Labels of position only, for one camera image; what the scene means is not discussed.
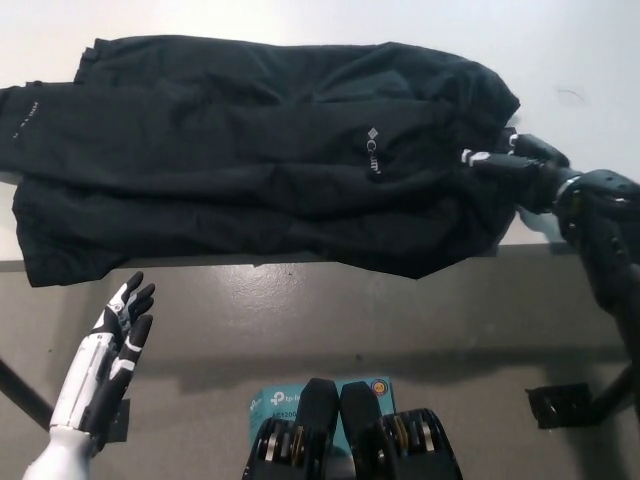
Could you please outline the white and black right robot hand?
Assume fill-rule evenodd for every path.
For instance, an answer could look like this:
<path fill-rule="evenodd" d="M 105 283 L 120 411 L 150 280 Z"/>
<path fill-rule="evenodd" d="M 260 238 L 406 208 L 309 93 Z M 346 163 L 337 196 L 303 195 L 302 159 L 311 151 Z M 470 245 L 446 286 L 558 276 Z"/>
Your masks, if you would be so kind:
<path fill-rule="evenodd" d="M 534 214 L 552 212 L 563 192 L 582 175 L 558 149 L 513 127 L 502 130 L 493 151 L 465 149 L 460 160 Z"/>

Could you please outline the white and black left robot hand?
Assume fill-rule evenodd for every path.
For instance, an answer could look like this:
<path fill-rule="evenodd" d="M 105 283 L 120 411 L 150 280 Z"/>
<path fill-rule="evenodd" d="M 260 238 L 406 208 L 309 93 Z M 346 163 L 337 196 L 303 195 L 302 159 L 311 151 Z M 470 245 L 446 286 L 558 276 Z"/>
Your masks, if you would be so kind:
<path fill-rule="evenodd" d="M 155 285 L 135 273 L 107 302 L 81 340 L 63 382 L 50 427 L 100 437 L 120 408 L 148 339 Z"/>

